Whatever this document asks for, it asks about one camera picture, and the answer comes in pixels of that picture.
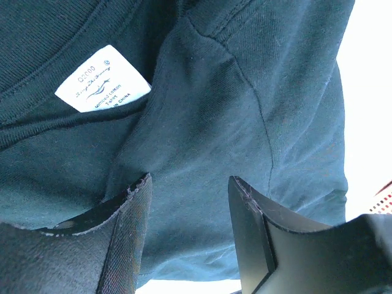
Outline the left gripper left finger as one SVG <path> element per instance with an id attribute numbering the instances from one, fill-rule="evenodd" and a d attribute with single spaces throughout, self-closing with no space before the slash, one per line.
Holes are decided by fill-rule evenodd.
<path id="1" fill-rule="evenodd" d="M 1 223 L 2 293 L 134 293 L 153 184 L 145 174 L 115 198 L 58 224 Z"/>

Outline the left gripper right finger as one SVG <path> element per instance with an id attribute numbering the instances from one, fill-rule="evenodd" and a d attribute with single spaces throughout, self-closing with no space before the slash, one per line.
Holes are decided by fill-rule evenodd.
<path id="1" fill-rule="evenodd" d="M 390 215 L 322 224 L 237 176 L 228 200 L 242 293 L 391 292 Z"/>

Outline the black t shirt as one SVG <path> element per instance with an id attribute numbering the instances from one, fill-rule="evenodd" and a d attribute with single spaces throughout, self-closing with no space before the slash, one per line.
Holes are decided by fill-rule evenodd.
<path id="1" fill-rule="evenodd" d="M 150 174 L 141 286 L 239 277 L 231 176 L 344 223 L 353 6 L 2 1 L 1 220 L 54 227 Z"/>

